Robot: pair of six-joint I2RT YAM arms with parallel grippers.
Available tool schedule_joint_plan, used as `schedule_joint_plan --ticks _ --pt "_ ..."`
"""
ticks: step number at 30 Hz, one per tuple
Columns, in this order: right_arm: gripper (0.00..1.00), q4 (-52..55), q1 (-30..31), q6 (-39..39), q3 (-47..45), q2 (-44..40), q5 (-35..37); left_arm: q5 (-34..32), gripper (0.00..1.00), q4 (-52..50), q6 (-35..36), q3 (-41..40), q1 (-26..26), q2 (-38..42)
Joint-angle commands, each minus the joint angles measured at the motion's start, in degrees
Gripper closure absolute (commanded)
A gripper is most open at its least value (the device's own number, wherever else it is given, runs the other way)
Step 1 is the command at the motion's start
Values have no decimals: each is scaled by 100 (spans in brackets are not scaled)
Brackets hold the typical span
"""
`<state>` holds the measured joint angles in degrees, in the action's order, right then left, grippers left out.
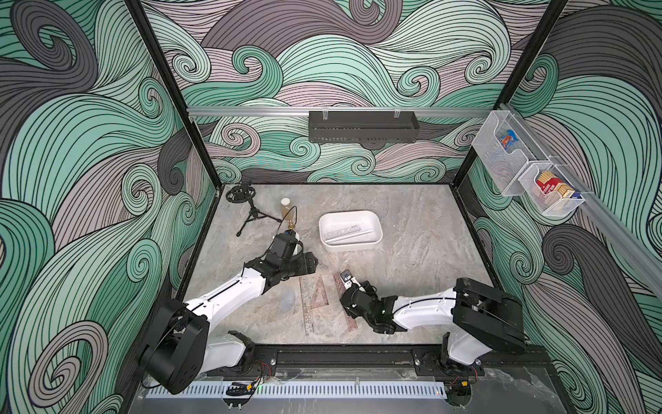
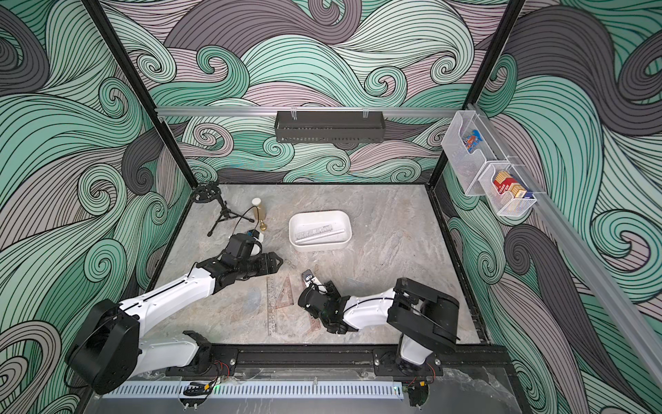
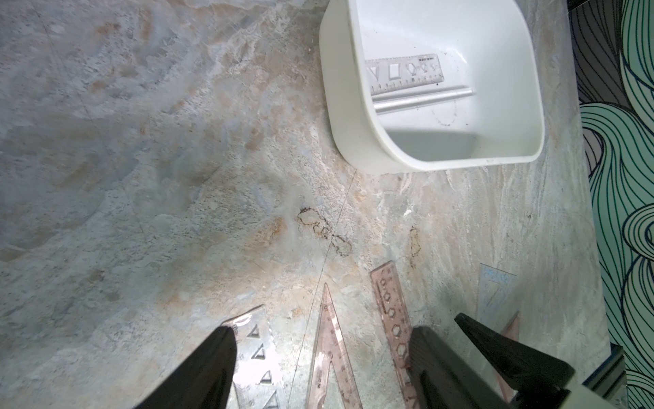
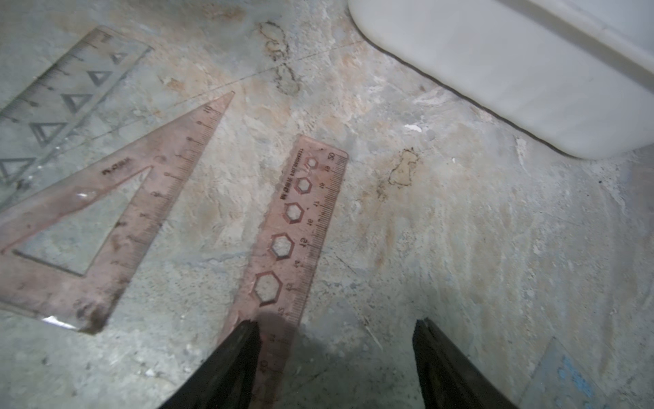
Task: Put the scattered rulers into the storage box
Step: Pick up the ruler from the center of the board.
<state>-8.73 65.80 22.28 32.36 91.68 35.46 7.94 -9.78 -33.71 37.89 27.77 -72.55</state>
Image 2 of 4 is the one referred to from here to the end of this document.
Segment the short clear ruler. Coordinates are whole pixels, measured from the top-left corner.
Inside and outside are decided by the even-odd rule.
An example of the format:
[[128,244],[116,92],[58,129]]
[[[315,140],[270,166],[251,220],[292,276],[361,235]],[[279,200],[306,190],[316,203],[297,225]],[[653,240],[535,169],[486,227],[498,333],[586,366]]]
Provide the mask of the short clear ruler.
[[332,231],[332,230],[333,230],[333,226],[330,225],[330,224],[324,225],[324,226],[321,226],[321,227],[318,227],[318,228],[315,228],[315,229],[307,229],[305,231],[301,231],[301,232],[296,233],[295,234],[295,239],[299,240],[299,239],[302,239],[302,238],[305,238],[305,237],[313,236],[313,235],[320,234],[320,233],[326,233],[326,232],[329,232],[329,231]]

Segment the white storage box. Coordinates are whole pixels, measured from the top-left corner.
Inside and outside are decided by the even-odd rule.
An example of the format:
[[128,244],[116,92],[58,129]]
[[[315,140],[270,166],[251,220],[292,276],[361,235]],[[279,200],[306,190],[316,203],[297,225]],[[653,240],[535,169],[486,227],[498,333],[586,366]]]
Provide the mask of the white storage box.
[[298,252],[343,249],[352,238],[349,215],[342,210],[301,212],[289,222],[289,241]]

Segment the wide red ruler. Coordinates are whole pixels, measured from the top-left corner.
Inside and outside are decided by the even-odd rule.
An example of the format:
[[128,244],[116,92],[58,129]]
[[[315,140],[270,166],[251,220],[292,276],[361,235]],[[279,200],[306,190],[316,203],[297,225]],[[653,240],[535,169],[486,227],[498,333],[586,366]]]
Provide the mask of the wide red ruler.
[[320,329],[322,329],[322,325],[321,325],[321,323],[318,319],[315,319],[313,317],[309,317],[308,321],[309,321],[309,327],[308,327],[307,331],[305,331],[306,335],[312,335],[313,333],[315,333],[315,332],[319,331]]

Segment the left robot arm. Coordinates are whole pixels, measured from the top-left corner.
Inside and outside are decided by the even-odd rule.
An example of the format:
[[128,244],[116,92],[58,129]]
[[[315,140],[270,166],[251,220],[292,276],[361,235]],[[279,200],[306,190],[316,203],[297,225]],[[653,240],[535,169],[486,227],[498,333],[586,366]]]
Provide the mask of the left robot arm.
[[157,324],[238,280],[279,272],[276,253],[240,260],[230,267],[217,258],[196,263],[188,274],[145,293],[115,303],[94,305],[67,351],[67,367],[97,394],[109,393],[126,380],[147,372],[172,369],[183,376],[203,375],[212,367],[212,345],[195,331],[167,339],[145,338]]

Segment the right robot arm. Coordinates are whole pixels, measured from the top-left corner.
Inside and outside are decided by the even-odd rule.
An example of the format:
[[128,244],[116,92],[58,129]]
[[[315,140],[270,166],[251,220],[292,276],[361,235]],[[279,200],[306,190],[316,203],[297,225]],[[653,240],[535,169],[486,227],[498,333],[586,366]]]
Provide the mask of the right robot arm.
[[305,288],[298,306],[331,334],[389,325],[401,333],[396,359],[415,367],[425,365],[432,354],[456,351],[460,303],[449,294],[400,278],[382,293],[342,296],[332,281],[322,283],[310,271],[302,278]]

